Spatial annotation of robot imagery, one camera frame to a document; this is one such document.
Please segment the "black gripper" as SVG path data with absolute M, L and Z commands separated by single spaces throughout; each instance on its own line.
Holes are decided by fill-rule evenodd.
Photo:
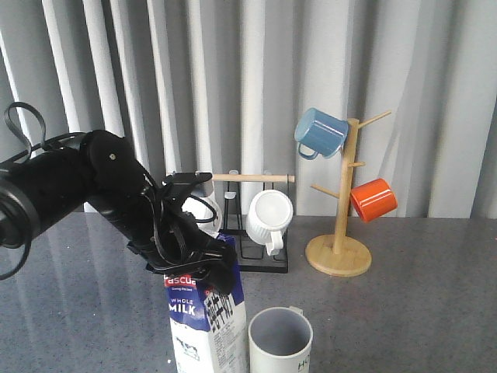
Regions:
M 127 248 L 143 257 L 148 270 L 155 274 L 190 274 L 227 295 L 236 283 L 232 272 L 237 259 L 235 249 L 201 231 L 194 216 L 182 210 L 196 187 L 211 178 L 211 173 L 173 173 L 161 188 L 144 187 L 141 196 L 151 210 L 148 227 L 141 229 L 145 242 L 140 244 L 134 239 Z

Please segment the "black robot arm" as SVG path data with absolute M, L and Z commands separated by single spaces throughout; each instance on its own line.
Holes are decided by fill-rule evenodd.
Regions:
M 220 293 L 235 286 L 236 252 L 202 232 L 182 206 L 210 173 L 173 173 L 156 185 L 129 143 L 108 131 L 51 141 L 44 153 L 1 165 L 1 244 L 28 247 L 81 204 L 92 205 L 148 269 L 189 274 Z

